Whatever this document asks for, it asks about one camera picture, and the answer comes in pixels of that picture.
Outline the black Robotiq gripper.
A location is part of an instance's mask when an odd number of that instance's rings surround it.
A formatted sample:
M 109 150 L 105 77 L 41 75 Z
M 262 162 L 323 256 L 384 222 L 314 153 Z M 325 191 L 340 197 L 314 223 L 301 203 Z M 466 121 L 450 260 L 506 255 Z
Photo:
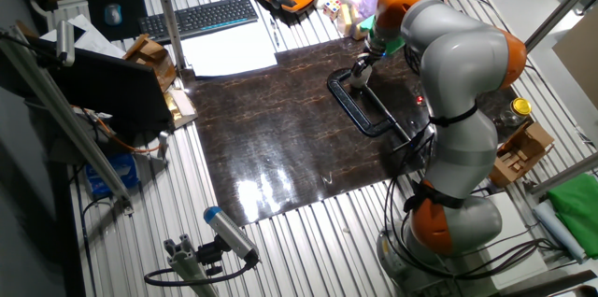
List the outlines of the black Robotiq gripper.
M 373 64 L 379 60 L 378 52 L 364 51 L 357 56 L 356 63 L 351 68 L 351 75 L 354 78 L 359 78 L 364 73 L 371 74 L 373 71 Z

